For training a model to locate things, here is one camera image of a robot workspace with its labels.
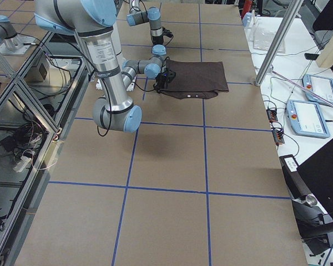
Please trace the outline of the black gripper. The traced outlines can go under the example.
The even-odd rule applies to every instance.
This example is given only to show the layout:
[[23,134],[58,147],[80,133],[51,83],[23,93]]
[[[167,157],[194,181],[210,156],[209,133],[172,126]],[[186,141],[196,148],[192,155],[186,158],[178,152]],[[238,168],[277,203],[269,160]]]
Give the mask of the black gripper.
[[154,90],[160,94],[162,88],[167,88],[173,79],[176,77],[176,72],[170,69],[165,69],[156,78],[156,83],[154,84]]
[[163,45],[164,37],[163,36],[152,36],[153,45]]

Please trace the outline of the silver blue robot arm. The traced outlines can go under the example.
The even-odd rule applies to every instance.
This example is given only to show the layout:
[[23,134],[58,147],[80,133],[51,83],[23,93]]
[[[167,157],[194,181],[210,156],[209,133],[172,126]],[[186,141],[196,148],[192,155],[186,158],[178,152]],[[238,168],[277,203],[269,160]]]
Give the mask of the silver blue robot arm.
[[127,88],[136,75],[157,78],[164,73],[166,48],[160,11],[150,7],[141,11],[138,1],[130,1],[127,22],[130,26],[149,23],[153,41],[148,60],[129,60],[119,64],[116,49],[120,40],[113,39],[117,10],[113,1],[36,1],[36,24],[53,33],[76,35],[86,45],[82,53],[89,58],[104,90],[94,104],[93,119],[106,130],[135,132],[142,120],[142,110],[133,103]]
[[157,7],[151,7],[142,11],[140,4],[141,1],[129,1],[129,13],[127,14],[129,26],[149,23],[153,45],[162,45],[164,43],[164,27],[161,22],[160,10]]

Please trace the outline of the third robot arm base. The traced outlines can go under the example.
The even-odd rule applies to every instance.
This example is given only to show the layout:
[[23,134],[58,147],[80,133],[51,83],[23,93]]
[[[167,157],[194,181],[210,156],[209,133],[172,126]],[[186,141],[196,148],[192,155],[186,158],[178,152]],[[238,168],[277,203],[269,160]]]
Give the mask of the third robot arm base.
[[0,15],[0,53],[3,55],[24,55],[35,38],[23,36],[15,30],[7,16]]

